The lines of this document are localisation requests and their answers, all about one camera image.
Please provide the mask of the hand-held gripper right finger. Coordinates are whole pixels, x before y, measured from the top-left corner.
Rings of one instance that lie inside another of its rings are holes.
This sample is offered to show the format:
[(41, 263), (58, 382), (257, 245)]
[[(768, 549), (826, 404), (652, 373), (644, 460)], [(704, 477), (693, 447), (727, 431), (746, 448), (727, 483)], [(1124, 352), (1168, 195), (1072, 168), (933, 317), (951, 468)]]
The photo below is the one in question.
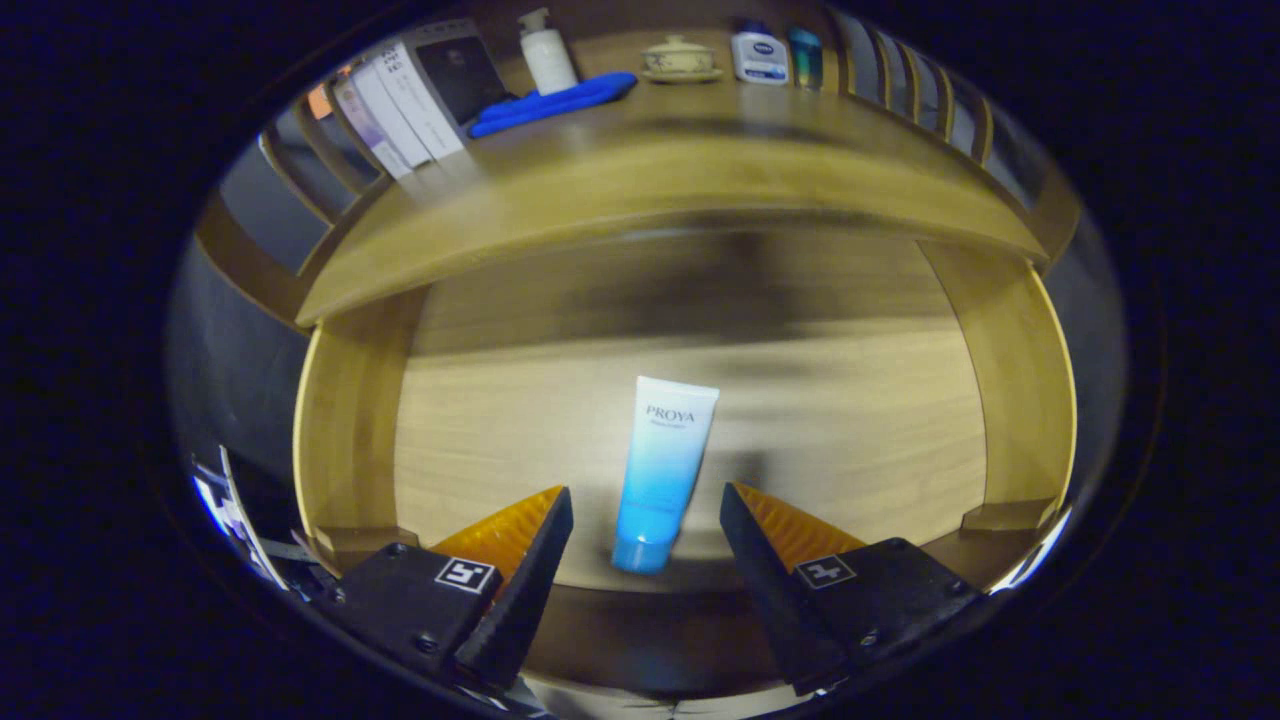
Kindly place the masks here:
[(744, 483), (719, 524), (783, 680), (796, 694), (852, 693), (959, 635), (980, 589), (904, 538), (867, 543)]

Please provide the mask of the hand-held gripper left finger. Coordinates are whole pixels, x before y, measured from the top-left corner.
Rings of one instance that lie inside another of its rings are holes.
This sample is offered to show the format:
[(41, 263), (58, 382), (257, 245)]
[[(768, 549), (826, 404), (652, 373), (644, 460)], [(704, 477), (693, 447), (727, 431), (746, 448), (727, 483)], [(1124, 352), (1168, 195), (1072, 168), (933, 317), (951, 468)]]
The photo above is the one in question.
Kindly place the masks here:
[(321, 615), (439, 685), (507, 691), (538, 633), (573, 529), (553, 486), (428, 548), (387, 543), (320, 597)]

